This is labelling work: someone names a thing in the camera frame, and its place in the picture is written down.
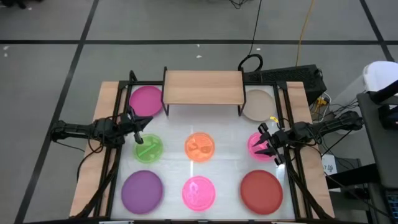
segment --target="table surface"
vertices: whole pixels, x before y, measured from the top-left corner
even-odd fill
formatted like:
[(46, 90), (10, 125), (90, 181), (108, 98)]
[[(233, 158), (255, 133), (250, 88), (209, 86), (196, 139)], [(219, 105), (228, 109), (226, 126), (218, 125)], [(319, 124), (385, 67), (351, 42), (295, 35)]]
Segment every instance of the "table surface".
[(379, 121), (379, 107), (367, 93), (357, 96), (364, 119), (366, 132), (371, 144), (374, 160), (379, 171), (381, 184), (387, 188), (398, 188), (398, 131), (386, 130)]
[[(292, 107), (294, 121), (306, 121), (312, 122), (310, 112), (307, 104), (307, 97), (303, 83), (301, 82), (288, 82), (288, 93), (290, 98), (290, 104)], [(99, 91), (98, 101), (94, 113), (93, 119), (103, 118), (111, 116), (113, 113), (114, 102), (116, 99), (116, 93), (118, 91), (118, 82), (103, 82)], [(126, 92), (122, 95), (122, 102), (125, 99)], [(282, 112), (286, 117), (286, 110), (284, 105), (283, 96), (282, 98)], [(99, 142), (92, 141), (93, 147), (98, 146)], [(90, 148), (86, 147), (85, 155), (90, 153)], [(330, 200), (328, 187), (326, 184), (325, 176), (323, 174), (323, 165), (320, 159), (319, 153), (311, 147), (304, 147), (301, 151), (303, 169), (305, 173), (305, 179), (307, 181), (308, 190), (317, 200), (317, 202), (323, 207), (327, 214), (334, 217), (333, 207)], [(83, 207), (92, 198), (98, 183), (100, 181), (101, 168), (103, 166), (104, 151), (99, 154), (93, 154), (83, 163), (80, 171), (80, 177), (76, 186), (75, 196), (73, 198), (70, 215), (76, 215), (80, 212)], [(101, 206), (100, 215), (105, 214), (106, 204), (108, 202), (109, 186), (103, 195), (103, 204)], [(300, 216), (305, 217), (304, 205), (301, 193), (297, 188), (298, 205), (300, 208)]]
[(167, 70), (163, 101), (167, 105), (242, 105), (242, 72)]

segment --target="wooden table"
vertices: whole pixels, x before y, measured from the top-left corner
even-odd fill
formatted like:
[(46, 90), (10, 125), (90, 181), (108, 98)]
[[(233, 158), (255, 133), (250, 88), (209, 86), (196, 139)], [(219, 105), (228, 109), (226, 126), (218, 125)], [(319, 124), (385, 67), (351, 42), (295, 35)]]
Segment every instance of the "wooden table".
[[(307, 97), (305, 95), (304, 86), (301, 82), (288, 82), (288, 93), (290, 98), (290, 104), (292, 107), (294, 121), (306, 121), (311, 123), (311, 114), (308, 109)], [(116, 99), (116, 93), (118, 91), (118, 82), (103, 82), (99, 91), (98, 101), (94, 113), (93, 119), (103, 118), (111, 116), (113, 113), (114, 102)], [(283, 94), (280, 92), (282, 112), (284, 117), (286, 115), (286, 109), (283, 100)], [(93, 147), (98, 146), (98, 142), (92, 141)], [(86, 153), (90, 153), (90, 149), (86, 147)], [(323, 174), (323, 165), (320, 159), (319, 153), (311, 147), (304, 147), (301, 151), (303, 169), (305, 173), (305, 179), (307, 181), (307, 187), (317, 202), (327, 212), (327, 214), (334, 217), (333, 207), (330, 200), (328, 187), (326, 184), (325, 176)], [(103, 166), (105, 152), (99, 154), (93, 154), (83, 163), (80, 171), (79, 180), (76, 186), (75, 196), (73, 198), (70, 215), (76, 215), (80, 212), (83, 207), (88, 203), (100, 182), (101, 169)], [(103, 204), (101, 206), (100, 215), (105, 214), (106, 204), (108, 201), (109, 189), (103, 195)], [(298, 205), (300, 209), (300, 216), (305, 217), (305, 209), (300, 190), (297, 188)]]

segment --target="beige plate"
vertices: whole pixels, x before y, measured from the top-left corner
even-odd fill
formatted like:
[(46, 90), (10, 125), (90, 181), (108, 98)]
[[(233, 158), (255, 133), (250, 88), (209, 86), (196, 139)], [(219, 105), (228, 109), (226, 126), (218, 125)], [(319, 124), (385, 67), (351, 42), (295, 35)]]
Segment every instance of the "beige plate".
[(275, 100), (262, 90), (250, 90), (246, 93), (246, 105), (243, 114), (253, 121), (265, 121), (275, 112)]

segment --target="red plate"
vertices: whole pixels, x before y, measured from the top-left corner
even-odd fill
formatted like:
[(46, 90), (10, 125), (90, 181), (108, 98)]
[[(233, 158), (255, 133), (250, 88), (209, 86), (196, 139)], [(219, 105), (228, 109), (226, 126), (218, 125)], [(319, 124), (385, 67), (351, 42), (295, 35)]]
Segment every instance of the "red plate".
[(248, 209), (260, 215), (275, 212), (283, 199), (282, 186), (271, 173), (254, 170), (243, 177), (241, 197)]

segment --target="wooden board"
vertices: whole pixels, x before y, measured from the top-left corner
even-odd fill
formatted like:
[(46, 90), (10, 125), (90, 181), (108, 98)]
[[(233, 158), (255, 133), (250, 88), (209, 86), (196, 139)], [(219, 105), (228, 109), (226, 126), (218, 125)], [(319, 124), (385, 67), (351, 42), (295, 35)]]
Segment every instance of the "wooden board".
[(243, 80), (240, 71), (167, 70), (164, 103), (242, 105)]
[[(303, 83), (288, 82), (287, 84), (295, 122), (312, 122)], [(102, 83), (101, 90), (98, 96), (94, 119), (112, 115), (117, 90), (118, 82)], [(285, 108), (283, 100), (281, 103), (282, 107)], [(326, 180), (323, 175), (323, 166), (319, 158), (319, 153), (315, 152), (314, 149), (310, 147), (305, 147), (302, 149), (301, 155), (303, 160), (304, 173), (307, 181), (307, 187), (309, 191), (317, 200), (317, 202), (327, 212), (327, 214), (334, 217), (333, 207), (331, 204)], [(80, 171), (80, 178), (76, 187), (75, 197), (73, 199), (72, 207), (70, 210), (70, 215), (76, 215), (78, 212), (80, 212), (98, 188), (103, 159), (104, 152), (89, 157), (87, 161), (83, 164)], [(302, 203), (302, 199), (299, 199), (298, 202), (300, 211), (303, 211), (304, 206)], [(100, 215), (105, 214), (106, 203), (107, 200), (103, 200)]]

